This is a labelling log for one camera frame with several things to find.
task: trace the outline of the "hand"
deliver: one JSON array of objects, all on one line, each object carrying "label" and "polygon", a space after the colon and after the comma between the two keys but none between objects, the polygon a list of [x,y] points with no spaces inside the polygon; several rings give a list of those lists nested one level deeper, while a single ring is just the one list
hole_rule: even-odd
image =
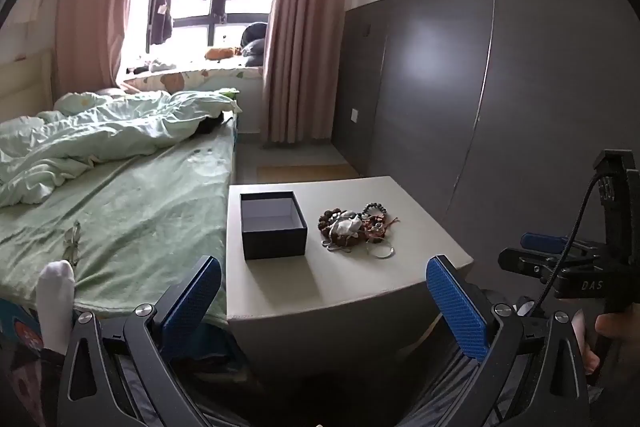
[{"label": "hand", "polygon": [[[600,359],[585,340],[586,327],[582,310],[574,315],[572,325],[582,354],[584,372],[590,375],[600,365]],[[600,315],[596,319],[595,329],[597,334],[610,339],[630,343],[640,341],[640,305],[633,304],[623,313]]]}]

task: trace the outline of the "green bedsheet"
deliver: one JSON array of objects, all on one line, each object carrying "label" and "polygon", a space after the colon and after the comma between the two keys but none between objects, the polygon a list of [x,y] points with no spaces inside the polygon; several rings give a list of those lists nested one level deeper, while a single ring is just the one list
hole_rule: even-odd
[{"label": "green bedsheet", "polygon": [[38,205],[0,208],[0,298],[34,307],[40,270],[81,224],[76,307],[100,317],[154,303],[202,255],[222,266],[207,322],[226,324],[225,230],[235,117],[150,156],[98,164]]}]

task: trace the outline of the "screw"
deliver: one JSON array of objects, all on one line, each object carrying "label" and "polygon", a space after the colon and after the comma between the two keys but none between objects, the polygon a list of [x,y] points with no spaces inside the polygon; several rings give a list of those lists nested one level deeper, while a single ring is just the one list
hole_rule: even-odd
[{"label": "screw", "polygon": [[567,322],[569,322],[569,315],[564,312],[556,312],[554,317],[556,318],[556,321],[562,324],[567,324]]},{"label": "screw", "polygon": [[500,317],[508,317],[513,313],[513,310],[507,304],[496,304],[494,310]]},{"label": "screw", "polygon": [[92,318],[94,318],[94,314],[90,312],[84,312],[78,317],[78,322],[80,324],[87,324],[87,322],[89,322]]},{"label": "screw", "polygon": [[151,304],[140,304],[136,308],[136,315],[138,317],[146,317],[153,310],[153,306]]}]

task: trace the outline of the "floor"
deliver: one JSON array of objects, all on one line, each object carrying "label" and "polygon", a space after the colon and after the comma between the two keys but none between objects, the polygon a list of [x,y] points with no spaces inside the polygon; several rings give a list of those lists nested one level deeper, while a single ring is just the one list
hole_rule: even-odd
[{"label": "floor", "polygon": [[346,163],[331,144],[263,148],[258,143],[236,145],[236,184],[257,183],[258,166],[338,165]]}]

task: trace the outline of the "white table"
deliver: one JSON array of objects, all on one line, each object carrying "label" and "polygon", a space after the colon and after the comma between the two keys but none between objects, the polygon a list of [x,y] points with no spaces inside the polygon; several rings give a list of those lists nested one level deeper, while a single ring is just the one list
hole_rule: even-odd
[{"label": "white table", "polygon": [[[240,194],[292,190],[305,217],[304,256],[245,261]],[[396,254],[376,259],[322,247],[318,217],[382,203]],[[437,314],[425,283],[427,261],[444,254],[464,275],[472,259],[390,177],[333,182],[233,185],[226,230],[229,327],[254,371],[305,375],[392,352],[416,340]]]}]

